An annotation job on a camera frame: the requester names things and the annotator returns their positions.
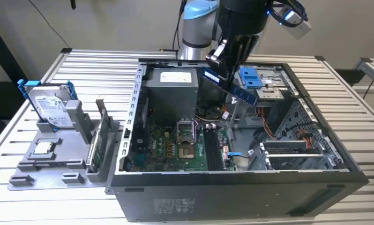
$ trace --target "white label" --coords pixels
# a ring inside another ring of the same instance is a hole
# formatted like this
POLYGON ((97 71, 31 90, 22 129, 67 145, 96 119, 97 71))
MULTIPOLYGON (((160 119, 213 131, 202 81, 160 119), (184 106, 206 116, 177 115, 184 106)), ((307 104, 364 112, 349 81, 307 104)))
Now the white label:
POLYGON ((261 82, 262 82, 262 83, 272 83, 272 81, 268 80, 268 79, 261 79, 261 82))
POLYGON ((224 112, 222 115, 221 115, 221 118, 226 120, 228 115, 229 115, 229 113, 228 113, 228 112, 224 112))
POLYGON ((71 120, 69 119, 65 106, 58 97, 35 96, 35 101, 38 104, 39 114, 42 118, 47 120, 47 123, 50 123, 58 128, 73 127, 73 123, 71 120))
POLYGON ((186 72, 161 72, 160 82, 190 83, 190 73, 186 72))
POLYGON ((213 75, 210 75, 206 71, 204 72, 204 75, 212 80, 212 81, 214 81, 216 83, 218 83, 218 78, 217 77, 214 77, 213 75))
POLYGON ((193 213, 193 208, 194 208, 194 198, 153 199, 153 210, 156 214, 193 213))

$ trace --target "hard drive label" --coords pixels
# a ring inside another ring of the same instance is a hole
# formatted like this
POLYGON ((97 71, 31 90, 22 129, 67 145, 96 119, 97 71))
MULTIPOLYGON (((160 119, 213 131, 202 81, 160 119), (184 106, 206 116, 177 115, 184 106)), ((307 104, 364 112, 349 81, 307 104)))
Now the hard drive label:
POLYGON ((71 120, 58 97, 35 96, 35 101, 39 114, 47 120, 47 123, 57 127, 71 126, 71 120))

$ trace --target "blue plastic tab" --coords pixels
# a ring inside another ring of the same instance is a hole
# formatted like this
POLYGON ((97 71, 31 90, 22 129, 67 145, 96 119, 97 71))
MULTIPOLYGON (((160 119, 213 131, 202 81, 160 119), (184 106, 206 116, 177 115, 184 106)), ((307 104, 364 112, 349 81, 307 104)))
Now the blue plastic tab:
POLYGON ((261 82, 260 82, 256 70, 253 68, 241 67, 238 69, 238 74, 240 74, 245 89, 261 88, 261 82))
POLYGON ((21 94, 22 94, 22 97, 23 97, 25 99, 27 99, 27 95, 26 95, 26 92, 25 92, 25 90, 23 90, 23 80, 22 80, 22 79, 19 79, 19 80, 17 81, 17 89, 19 90, 19 92, 21 92, 21 94))
POLYGON ((26 81, 23 86, 37 87, 39 84, 41 84, 39 81, 26 81))
POLYGON ((66 81, 66 86, 69 88, 69 96, 71 97, 73 100, 77 100, 77 94, 75 94, 75 91, 74 91, 74 85, 73 85, 73 83, 69 80, 66 81))
POLYGON ((229 151, 229 152, 226 152, 226 155, 228 156, 241 156, 242 154, 238 151, 234 151, 234 152, 229 151))

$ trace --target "hard drive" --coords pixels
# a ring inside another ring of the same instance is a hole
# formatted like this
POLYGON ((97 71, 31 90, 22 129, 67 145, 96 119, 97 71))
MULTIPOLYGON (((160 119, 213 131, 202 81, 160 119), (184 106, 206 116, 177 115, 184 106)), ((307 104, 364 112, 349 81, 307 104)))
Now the hard drive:
POLYGON ((18 80, 18 89, 38 115, 42 122, 54 128, 73 128, 65 105, 69 100, 75 100, 73 84, 39 83, 39 81, 18 80))

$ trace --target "green circuit board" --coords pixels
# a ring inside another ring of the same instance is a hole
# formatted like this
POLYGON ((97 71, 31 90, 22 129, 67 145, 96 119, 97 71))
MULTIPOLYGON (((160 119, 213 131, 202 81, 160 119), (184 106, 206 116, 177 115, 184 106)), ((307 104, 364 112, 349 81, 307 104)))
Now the green circuit board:
MULTIPOLYGON (((218 155, 222 154, 225 130, 217 130, 218 155)), ((202 128, 196 129, 196 142, 177 144, 174 127, 150 127, 148 138, 148 150, 144 155, 144 163, 133 165, 132 171, 140 172, 193 172, 206 171, 206 156, 202 128)))

